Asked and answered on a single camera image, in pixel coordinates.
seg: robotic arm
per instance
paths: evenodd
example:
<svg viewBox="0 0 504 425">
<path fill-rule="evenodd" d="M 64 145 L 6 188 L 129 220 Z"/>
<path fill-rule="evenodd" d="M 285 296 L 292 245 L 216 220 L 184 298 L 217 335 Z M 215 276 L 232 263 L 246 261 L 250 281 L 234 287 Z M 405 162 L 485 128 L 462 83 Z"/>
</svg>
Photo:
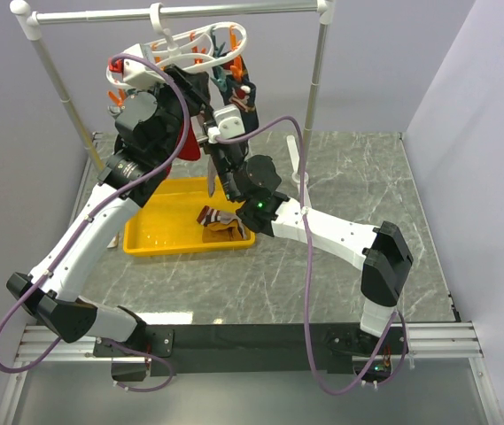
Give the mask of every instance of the robotic arm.
<svg viewBox="0 0 504 425">
<path fill-rule="evenodd" d="M 167 67 L 166 73 L 181 88 L 190 116 L 203 118 L 208 140 L 201 144 L 212 158 L 227 199 L 244 202 L 236 214 L 245 226 L 268 236 L 306 242 L 302 216 L 307 214 L 314 246 L 361 270 L 361 291 L 366 297 L 361 329 L 373 336 L 382 335 L 413 263 L 399 228 L 389 222 L 376 228 L 301 209 L 298 201 L 276 191 L 281 178 L 270 157 L 247 158 L 245 139 L 224 144 L 226 140 L 222 139 L 249 134 L 250 129 L 244 128 L 242 115 L 234 105 L 212 110 L 207 74 L 188 74 L 176 66 Z M 46 277 L 45 284 L 23 306 L 65 342 L 96 336 L 145 352 L 149 337 L 146 324 L 138 316 L 122 306 L 89 301 L 81 292 L 106 245 L 143 208 L 168 170 L 116 197 L 102 210 L 95 210 L 96 214 L 92 212 L 102 199 L 147 175 L 171 156 L 182 131 L 182 108 L 171 88 L 158 84 L 150 90 L 129 92 L 114 118 L 119 132 L 115 152 L 77 221 L 41 263 L 29 274 L 13 274 L 7 287 L 20 298 Z M 74 231 L 85 219 L 86 228 L 74 241 Z M 66 251 L 71 242 L 73 248 Z M 52 259 L 61 255 L 64 257 L 58 266 L 49 270 Z"/>
</svg>

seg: wall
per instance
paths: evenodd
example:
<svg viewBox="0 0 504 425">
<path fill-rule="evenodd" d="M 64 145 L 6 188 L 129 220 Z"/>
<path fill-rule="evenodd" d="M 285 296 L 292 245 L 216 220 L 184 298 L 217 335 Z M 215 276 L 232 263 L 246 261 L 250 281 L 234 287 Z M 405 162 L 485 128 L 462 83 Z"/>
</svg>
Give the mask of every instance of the wall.
<svg viewBox="0 0 504 425">
<path fill-rule="evenodd" d="M 477 0 L 407 131 L 448 285 L 504 411 L 504 2 Z"/>
<path fill-rule="evenodd" d="M 34 0 L 40 12 L 147 7 L 150 0 Z M 202 4 L 168 0 L 167 5 Z M 210 0 L 208 4 L 243 3 Z M 404 131 L 473 0 L 337 0 L 327 41 L 315 128 Z M 314 62 L 314 13 L 231 17 L 250 35 L 244 58 L 259 85 L 260 118 L 284 113 L 302 121 Z M 174 32 L 223 19 L 174 20 Z M 158 38 L 149 21 L 49 26 L 55 62 L 91 129 L 112 129 L 104 71 L 108 58 Z"/>
<path fill-rule="evenodd" d="M 68 224 L 85 158 L 33 48 L 0 2 L 0 319 L 14 302 L 7 278 L 36 264 Z M 5 363 L 26 319 L 17 316 L 4 332 Z M 0 373 L 0 398 L 6 380 Z"/>
</svg>

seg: table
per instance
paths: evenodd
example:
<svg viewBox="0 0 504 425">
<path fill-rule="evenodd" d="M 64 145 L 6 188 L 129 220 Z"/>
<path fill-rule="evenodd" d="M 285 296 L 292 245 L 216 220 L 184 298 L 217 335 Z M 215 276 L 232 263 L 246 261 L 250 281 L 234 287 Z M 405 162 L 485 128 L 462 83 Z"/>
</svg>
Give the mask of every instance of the table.
<svg viewBox="0 0 504 425">
<path fill-rule="evenodd" d="M 250 143 L 251 154 L 273 158 L 283 178 L 280 191 L 299 196 L 291 181 L 284 132 Z M 115 135 L 98 134 L 102 159 L 112 154 Z M 176 161 L 170 178 L 205 175 L 207 158 Z M 399 133 L 315 132 L 309 152 L 313 208 L 339 218 L 381 225 L 396 223 L 415 263 L 399 301 L 408 321 L 454 321 L 453 302 L 407 163 Z M 89 163 L 77 207 L 96 182 Z M 137 313 L 159 313 L 179 323 L 290 323 L 303 320 L 306 246 L 258 235 L 244 251 L 217 251 L 135 258 L 120 245 L 96 264 L 83 295 Z M 326 252 L 315 250 L 313 322 L 359 321 L 364 297 L 361 274 Z"/>
</svg>

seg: metal pole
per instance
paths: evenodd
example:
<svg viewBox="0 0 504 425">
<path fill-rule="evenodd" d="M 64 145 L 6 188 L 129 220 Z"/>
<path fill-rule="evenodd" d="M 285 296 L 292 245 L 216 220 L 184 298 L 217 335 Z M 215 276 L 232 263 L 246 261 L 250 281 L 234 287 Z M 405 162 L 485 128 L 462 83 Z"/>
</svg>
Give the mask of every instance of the metal pole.
<svg viewBox="0 0 504 425">
<path fill-rule="evenodd" d="M 200 18 L 214 16 L 256 15 L 264 13 L 317 12 L 316 0 L 303 0 L 296 3 L 248 3 L 216 4 L 211 6 L 166 7 L 160 10 L 164 19 Z M 67 24 L 76 22 L 115 22 L 121 20 L 149 20 L 150 10 L 123 9 L 116 11 L 85 11 L 35 13 L 40 25 Z"/>
<path fill-rule="evenodd" d="M 321 24 L 319 26 L 319 37 L 316 43 L 316 53 L 314 55 L 313 78 L 311 80 L 311 90 L 308 94 L 308 103 L 306 105 L 305 126 L 303 127 L 303 143 L 305 144 L 305 156 L 308 158 L 308 149 L 311 144 L 313 133 L 314 110 L 316 108 L 316 98 L 319 92 L 321 81 L 322 58 L 324 56 L 324 47 L 326 44 L 326 34 L 329 25 Z"/>
<path fill-rule="evenodd" d="M 66 114 L 73 123 L 74 128 L 76 129 L 78 136 L 81 138 L 85 149 L 88 151 L 90 159 L 99 171 L 102 170 L 104 168 L 102 159 L 100 159 L 100 157 L 98 156 L 98 152 L 96 152 L 94 143 L 92 143 L 92 138 L 88 130 L 84 126 L 80 115 L 74 108 L 73 101 L 66 91 L 65 84 L 61 80 L 55 64 L 53 64 L 53 60 L 50 57 L 49 51 L 45 47 L 45 44 L 43 43 L 43 39 L 40 38 L 39 40 L 31 40 L 31 44 L 33 44 L 33 47 L 37 52 L 37 56 L 39 56 L 39 59 L 41 59 L 41 63 L 43 64 L 45 71 L 47 71 L 47 74 L 49 75 L 50 82 L 52 82 L 53 87 L 57 91 L 60 102 L 65 107 Z"/>
</svg>

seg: cable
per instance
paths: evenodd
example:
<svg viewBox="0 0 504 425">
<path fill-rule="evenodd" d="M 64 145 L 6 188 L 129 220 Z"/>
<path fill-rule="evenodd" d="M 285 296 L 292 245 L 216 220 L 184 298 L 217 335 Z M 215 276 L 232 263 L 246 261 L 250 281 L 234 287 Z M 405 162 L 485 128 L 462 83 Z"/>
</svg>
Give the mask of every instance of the cable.
<svg viewBox="0 0 504 425">
<path fill-rule="evenodd" d="M 118 350 L 122 352 L 126 352 L 128 354 L 134 354 L 139 357 L 145 357 L 146 359 L 152 359 L 155 361 L 158 361 L 162 365 L 164 365 L 167 369 L 169 369 L 169 376 L 167 379 L 163 382 L 160 383 L 159 385 L 155 387 L 150 387 L 150 388 L 136 388 L 136 387 L 128 387 L 125 383 L 122 382 L 117 382 L 116 385 L 118 385 L 120 388 L 123 388 L 126 391 L 132 391 L 132 392 L 153 392 L 157 390 L 161 390 L 162 388 L 165 388 L 172 380 L 174 376 L 174 369 L 171 363 L 166 361 L 165 359 L 162 359 L 161 357 L 154 356 L 153 354 L 149 354 L 147 352 L 138 352 L 136 350 L 132 350 L 120 343 L 117 343 L 116 341 L 109 339 L 109 338 L 102 338 L 103 344 L 109 344 L 112 347 L 116 347 Z"/>
<path fill-rule="evenodd" d="M 134 180 L 134 181 L 128 183 L 127 185 L 125 185 L 124 187 L 122 187 L 120 189 L 117 189 L 109 197 L 107 197 L 106 199 L 104 199 L 102 202 L 100 202 L 100 204 L 98 204 L 97 206 L 95 206 L 90 211 L 89 217 L 91 217 L 91 218 L 94 218 L 105 206 L 107 206 L 110 202 L 112 202 L 117 197 L 123 195 L 124 193 L 126 193 L 126 192 L 128 192 L 130 190 L 132 190 L 135 186 L 137 186 L 137 185 L 139 185 L 139 184 L 141 184 L 143 182 L 146 182 L 147 180 L 151 179 L 152 177 L 155 177 L 157 174 L 160 174 L 163 171 L 165 171 L 171 165 L 171 163 L 173 162 L 173 160 L 179 155 L 179 152 L 181 152 L 182 147 L 184 146 L 185 142 L 187 141 L 187 137 L 189 135 L 189 128 L 190 128 L 189 107 L 187 106 L 187 102 L 185 101 L 184 96 L 182 95 L 181 90 L 174 83 L 173 79 L 168 74 L 166 74 L 165 72 L 163 72 L 158 66 L 155 66 L 152 62 L 150 62 L 150 61 L 148 61 L 148 60 L 146 60 L 144 58 L 139 58 L 137 56 L 121 53 L 119 55 L 114 56 L 112 58 L 112 62 L 115 62 L 115 61 L 117 61 L 119 59 L 133 60 L 135 62 L 139 62 L 140 64 L 143 64 L 143 65 L 147 66 L 152 71 L 154 71 L 155 73 L 159 74 L 159 76 L 161 78 L 163 78 L 163 80 L 171 87 L 171 89 L 173 90 L 174 94 L 177 96 L 177 99 L 179 99 L 179 103 L 181 104 L 182 116 L 183 116 L 182 134 L 181 134 L 181 139 L 180 139 L 179 143 L 176 145 L 176 147 L 173 150 L 173 153 L 171 154 L 171 156 L 169 158 L 167 158 L 165 160 L 165 162 L 163 164 L 161 164 L 160 166 L 158 166 L 154 170 L 150 171 L 148 174 L 143 175 L 139 179 Z M 57 268 L 57 266 L 64 259 L 65 255 L 70 251 L 70 249 L 74 246 L 74 244 L 76 243 L 76 241 L 78 240 L 78 238 L 80 237 L 80 235 L 82 234 L 82 232 L 84 231 L 84 229 L 88 225 L 89 225 L 89 221 L 88 221 L 88 217 L 87 217 L 87 218 L 85 218 L 85 220 L 83 220 L 81 222 L 81 224 L 78 226 L 78 228 L 74 231 L 74 233 L 71 235 L 71 237 L 69 238 L 68 242 L 65 244 L 65 246 L 63 247 L 63 249 L 57 255 L 57 257 L 49 264 L 48 270 L 45 270 L 45 273 L 39 279 L 37 279 L 37 282 L 34 283 L 33 286 L 31 286 L 31 288 L 29 288 L 29 290 L 27 290 L 27 292 L 25 294 L 23 294 L 17 300 L 17 302 L 15 303 L 15 305 L 13 305 L 13 307 L 2 318 L 2 320 L 0 321 L 0 335 L 2 334 L 2 330 L 4 330 L 5 325 L 10 320 L 10 318 L 15 314 L 15 312 L 27 301 L 27 299 L 29 297 L 31 297 L 31 295 L 33 294 L 33 292 L 35 292 L 35 290 L 37 290 L 38 288 L 41 288 L 41 286 L 43 286 L 43 284 L 47 281 L 50 273 L 53 272 Z M 41 354 L 41 356 L 39 356 L 37 359 L 35 359 L 32 362 L 30 362 L 28 365 L 26 365 L 24 367 L 7 367 L 6 365 L 4 365 L 0 361 L 0 370 L 2 372 L 5 372 L 6 374 L 17 374 L 19 372 L 25 372 L 25 371 L 27 371 L 27 370 L 29 370 L 29 369 L 37 366 L 39 363 L 41 363 L 41 361 L 45 357 L 47 357 L 49 355 L 49 353 L 55 348 L 55 346 L 60 342 L 60 340 L 61 340 L 61 337 L 59 336 L 47 348 L 47 350 L 45 350 L 45 352 L 43 354 Z M 131 354 L 138 355 L 140 357 L 147 357 L 148 356 L 147 353 L 136 352 L 134 350 L 129 350 L 129 349 L 126 349 L 126 350 L 127 350 L 127 352 L 129 352 Z M 158 359 L 157 357 L 152 356 L 152 355 L 150 355 L 149 357 L 151 357 L 152 359 Z M 167 383 L 169 383 L 171 381 L 171 379 L 173 379 L 173 375 L 174 375 L 174 373 L 173 373 L 173 367 L 171 367 L 171 365 L 169 365 L 163 359 L 159 359 L 158 361 L 160 363 L 166 364 L 166 366 L 168 367 L 169 371 L 171 372 L 169 378 L 166 380 L 165 384 L 167 384 Z"/>
<path fill-rule="evenodd" d="M 300 188 L 299 188 L 299 204 L 301 209 L 305 206 L 305 174 L 306 174 L 306 156 L 305 156 L 305 146 L 303 142 L 303 135 L 301 133 L 301 128 L 297 120 L 295 120 L 293 117 L 290 115 L 284 115 L 282 117 L 279 117 L 271 122 L 269 122 L 267 125 L 265 125 L 262 128 L 258 128 L 251 133 L 248 133 L 243 136 L 239 137 L 234 137 L 232 139 L 222 139 L 217 137 L 216 141 L 218 143 L 223 143 L 223 144 L 234 144 L 234 143 L 241 143 L 245 142 L 256 135 L 259 135 L 260 133 L 263 133 L 266 131 L 268 128 L 273 127 L 275 124 L 278 124 L 281 121 L 288 120 L 291 122 L 291 124 L 295 127 L 295 131 L 297 132 L 297 139 L 299 141 L 299 177 L 300 177 Z M 343 394 L 346 394 L 346 392 L 350 391 L 352 388 L 354 388 L 363 378 L 363 376 L 368 372 L 369 368 L 371 367 L 372 363 L 377 357 L 377 354 L 379 353 L 379 350 L 384 343 L 385 338 L 387 337 L 387 334 L 393 324 L 393 320 L 395 319 L 396 314 L 399 315 L 399 318 L 401 319 L 401 327 L 403 329 L 403 352 L 401 354 L 401 359 L 399 360 L 399 364 L 395 368 L 395 370 L 392 372 L 392 374 L 385 380 L 381 381 L 378 385 L 383 385 L 387 382 L 389 382 L 401 369 L 401 366 L 403 365 L 403 361 L 405 360 L 405 355 L 407 351 L 407 326 L 405 323 L 405 319 L 403 318 L 403 315 L 399 312 L 393 312 L 391 318 L 389 319 L 387 325 L 385 326 L 384 332 L 380 336 L 379 340 L 377 341 L 376 347 L 374 348 L 371 356 L 369 357 L 368 361 L 366 362 L 366 365 L 364 368 L 360 371 L 360 373 L 354 378 L 352 382 L 350 382 L 347 386 L 340 390 L 333 390 L 331 389 L 327 383 L 324 381 L 324 378 L 318 373 L 316 370 L 316 363 L 314 361 L 314 354 L 313 354 L 313 342 L 311 339 L 311 329 L 310 329 L 310 318 L 309 318 L 309 299 L 310 299 L 310 290 L 311 290 L 311 281 L 312 281 L 312 275 L 313 275 L 313 253 L 314 253 L 314 248 L 313 248 L 313 233 L 311 232 L 311 228 L 308 225 L 308 218 L 306 217 L 308 213 L 302 214 L 303 215 L 303 223 L 305 225 L 305 234 L 306 234 L 306 247 L 307 247 L 307 260 L 306 260 L 306 276 L 305 276 L 305 304 L 303 308 L 303 325 L 304 325 L 304 331 L 305 331 L 305 345 L 306 345 L 306 356 L 308 358 L 308 364 L 311 369 L 311 374 L 313 375 L 314 379 L 317 381 L 319 384 L 319 387 L 326 392 L 327 394 L 330 394 L 331 396 L 340 396 Z"/>
</svg>

